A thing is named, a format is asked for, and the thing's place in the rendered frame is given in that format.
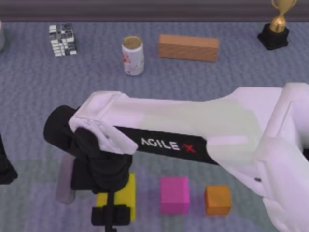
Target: gold trophy cup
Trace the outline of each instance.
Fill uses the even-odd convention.
[[[264,25],[263,31],[257,36],[267,50],[275,50],[288,45],[289,30],[286,27],[284,14],[295,6],[297,0],[271,0],[279,15],[271,23]]]

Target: orange cube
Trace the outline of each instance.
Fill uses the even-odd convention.
[[[231,195],[228,186],[206,186],[205,208],[207,215],[227,215],[231,209]]]

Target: brown block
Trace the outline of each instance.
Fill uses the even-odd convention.
[[[206,186],[205,208],[207,215],[227,215],[231,209],[228,186]]]
[[[160,34],[159,57],[216,62],[219,39]]]

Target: magenta block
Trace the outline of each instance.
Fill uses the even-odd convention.
[[[161,213],[188,213],[190,205],[190,189],[188,177],[161,177],[160,187]]]

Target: yellow cube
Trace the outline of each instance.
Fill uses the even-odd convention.
[[[129,174],[129,181],[126,186],[115,193],[114,205],[124,204],[130,207],[131,221],[135,221],[136,217],[136,181],[135,174]],[[107,204],[107,193],[97,194],[96,207],[104,207]]]
[[[228,186],[206,186],[205,207],[207,215],[227,215],[231,209]]]

